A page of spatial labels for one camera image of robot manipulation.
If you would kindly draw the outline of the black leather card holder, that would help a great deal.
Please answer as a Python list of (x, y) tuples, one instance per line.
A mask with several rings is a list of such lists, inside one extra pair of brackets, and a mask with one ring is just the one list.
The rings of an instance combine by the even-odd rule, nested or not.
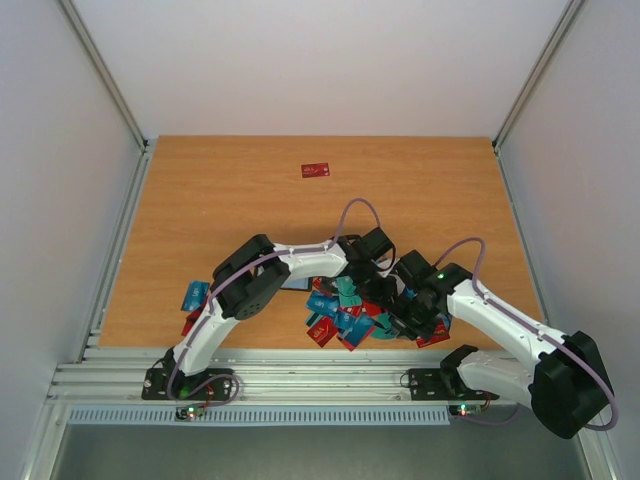
[(282, 290), (290, 290), (290, 291), (311, 291), (313, 289), (312, 279), (307, 278), (299, 278), (292, 279), (289, 278), (287, 281), (283, 283), (281, 286)]

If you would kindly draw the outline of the teal card front pile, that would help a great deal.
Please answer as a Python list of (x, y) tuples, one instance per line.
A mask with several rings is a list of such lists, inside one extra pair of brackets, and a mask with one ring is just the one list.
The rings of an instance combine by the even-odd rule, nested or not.
[(384, 312), (374, 317), (374, 330), (370, 336), (378, 340), (392, 340), (400, 338), (401, 334), (392, 324), (392, 316)]

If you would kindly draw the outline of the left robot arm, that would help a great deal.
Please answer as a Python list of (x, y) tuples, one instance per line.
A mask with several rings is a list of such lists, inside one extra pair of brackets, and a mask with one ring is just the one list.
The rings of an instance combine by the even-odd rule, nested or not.
[(321, 243), (284, 245), (255, 235), (213, 273), (212, 290), (186, 337), (167, 351), (165, 384), (179, 398), (195, 395), (213, 354), (236, 325), (260, 313), (289, 280), (382, 277), (377, 261), (396, 248), (384, 231), (339, 236)]

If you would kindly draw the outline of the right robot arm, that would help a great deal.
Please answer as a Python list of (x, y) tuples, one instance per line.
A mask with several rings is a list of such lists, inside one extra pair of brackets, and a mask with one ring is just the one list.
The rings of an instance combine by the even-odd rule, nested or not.
[(457, 318), (490, 337), (510, 354), (495, 357), (463, 345), (440, 363), (440, 382), (452, 399), (468, 391), (495, 394), (530, 409), (560, 438), (594, 429), (593, 419), (611, 413), (601, 430), (618, 420), (615, 395), (596, 342), (582, 331), (568, 335), (523, 314), (493, 292), (476, 273), (450, 263), (441, 269), (417, 251), (401, 257), (392, 269), (412, 291), (399, 298), (398, 330), (406, 336), (431, 334), (444, 316)]

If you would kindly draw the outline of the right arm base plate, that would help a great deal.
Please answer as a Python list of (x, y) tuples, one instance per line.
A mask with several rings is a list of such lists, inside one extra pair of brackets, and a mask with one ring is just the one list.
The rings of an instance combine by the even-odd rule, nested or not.
[(440, 368), (414, 368), (406, 371), (406, 380), (413, 401), (484, 401), (499, 396), (484, 390), (470, 389), (457, 373)]

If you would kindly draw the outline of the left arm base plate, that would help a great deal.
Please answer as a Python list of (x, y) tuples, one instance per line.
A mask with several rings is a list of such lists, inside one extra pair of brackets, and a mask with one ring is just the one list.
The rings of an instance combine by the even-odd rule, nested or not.
[(176, 400), (223, 402), (235, 392), (232, 369), (208, 368), (190, 377), (178, 372), (172, 385), (169, 385), (171, 375), (170, 368), (148, 369), (142, 385), (141, 398), (168, 401), (168, 392), (171, 391)]

